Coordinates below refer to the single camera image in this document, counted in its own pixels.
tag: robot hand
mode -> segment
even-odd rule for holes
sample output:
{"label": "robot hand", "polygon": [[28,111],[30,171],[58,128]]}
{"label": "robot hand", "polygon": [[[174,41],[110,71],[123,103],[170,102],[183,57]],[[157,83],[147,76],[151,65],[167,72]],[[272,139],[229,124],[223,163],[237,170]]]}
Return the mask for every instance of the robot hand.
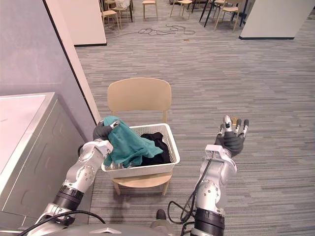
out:
{"label": "robot hand", "polygon": [[109,133],[119,124],[120,124],[120,121],[117,120],[111,125],[104,126],[103,121],[100,121],[93,131],[93,139],[94,140],[98,140],[98,139],[108,140]]}
{"label": "robot hand", "polygon": [[232,130],[232,121],[229,116],[225,116],[223,122],[215,144],[221,145],[224,149],[228,150],[231,153],[231,157],[233,157],[243,150],[243,142],[250,122],[248,119],[244,121],[244,129],[240,134],[238,133],[242,124],[241,119],[237,120],[234,131]]}

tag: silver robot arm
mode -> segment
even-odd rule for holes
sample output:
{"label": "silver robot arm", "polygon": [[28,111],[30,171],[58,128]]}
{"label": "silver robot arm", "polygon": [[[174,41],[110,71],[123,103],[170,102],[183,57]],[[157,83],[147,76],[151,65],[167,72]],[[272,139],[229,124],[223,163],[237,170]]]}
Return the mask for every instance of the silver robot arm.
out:
{"label": "silver robot arm", "polygon": [[[102,139],[106,139],[105,137],[117,125],[119,125],[119,121],[114,122],[110,126],[103,126],[101,132],[104,137],[99,137],[94,134],[95,140],[82,146],[82,152],[78,161],[68,170],[66,179],[59,193],[56,195],[54,201],[47,205],[36,224],[51,216],[75,211],[78,208],[84,193],[94,182],[97,170],[100,168],[107,155],[113,150],[113,146],[110,142]],[[56,220],[48,221],[33,229],[28,233],[28,236],[42,236],[59,231],[72,224],[74,220],[73,215],[59,217]]]}
{"label": "silver robot arm", "polygon": [[207,145],[205,148],[206,157],[200,168],[199,181],[202,177],[203,179],[200,183],[198,181],[199,185],[196,186],[195,224],[191,236],[223,235],[225,228],[223,208],[227,203],[225,189],[229,177],[237,172],[236,164],[231,157],[242,150],[249,121],[244,121],[244,129],[238,135],[240,126],[239,119],[233,131],[230,117],[225,116],[216,140],[216,144],[221,145]]}

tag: teal towel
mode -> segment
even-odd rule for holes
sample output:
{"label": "teal towel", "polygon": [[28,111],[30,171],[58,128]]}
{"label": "teal towel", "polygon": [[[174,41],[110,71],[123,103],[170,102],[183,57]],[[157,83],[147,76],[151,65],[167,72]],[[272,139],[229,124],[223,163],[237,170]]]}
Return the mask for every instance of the teal towel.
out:
{"label": "teal towel", "polygon": [[154,141],[141,138],[118,117],[108,116],[103,122],[104,125],[111,125],[116,120],[120,120],[120,124],[108,135],[114,149],[105,159],[104,165],[109,166],[114,161],[115,164],[122,163],[125,168],[131,163],[139,166],[143,156],[153,158],[163,152],[155,146]]}

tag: laundry basket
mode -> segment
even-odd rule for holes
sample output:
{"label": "laundry basket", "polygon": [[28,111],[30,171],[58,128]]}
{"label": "laundry basket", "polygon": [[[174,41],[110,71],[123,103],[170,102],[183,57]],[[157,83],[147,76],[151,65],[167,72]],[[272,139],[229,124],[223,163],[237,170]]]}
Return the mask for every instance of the laundry basket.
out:
{"label": "laundry basket", "polygon": [[153,134],[156,132],[160,132],[163,135],[163,142],[167,144],[171,163],[151,166],[139,166],[118,170],[110,170],[109,167],[106,167],[104,164],[102,164],[102,170],[108,172],[111,178],[167,173],[172,171],[174,166],[179,163],[180,157],[176,148],[175,140],[168,124],[150,124],[132,126],[130,128],[139,136],[141,136],[142,134]]}

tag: robot finger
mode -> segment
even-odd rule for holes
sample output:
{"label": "robot finger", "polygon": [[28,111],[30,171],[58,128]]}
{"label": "robot finger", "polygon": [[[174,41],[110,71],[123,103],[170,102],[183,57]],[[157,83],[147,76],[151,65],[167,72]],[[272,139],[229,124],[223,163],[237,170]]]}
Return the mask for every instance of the robot finger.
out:
{"label": "robot finger", "polygon": [[228,115],[225,115],[223,118],[224,132],[231,132],[232,129],[232,120]]}
{"label": "robot finger", "polygon": [[221,124],[220,129],[217,133],[217,138],[221,138],[224,135],[224,124]]}
{"label": "robot finger", "polygon": [[247,130],[248,130],[249,125],[250,125],[250,121],[249,121],[248,119],[244,120],[244,127],[243,127],[243,130],[242,130],[241,134],[239,135],[239,137],[240,137],[241,139],[243,139],[243,140],[244,140],[245,137],[246,137],[246,134],[247,134]]}
{"label": "robot finger", "polygon": [[241,119],[237,119],[236,126],[235,126],[235,131],[234,131],[236,136],[238,135],[238,132],[239,132],[239,130],[241,128],[241,125],[242,125],[242,120]]}

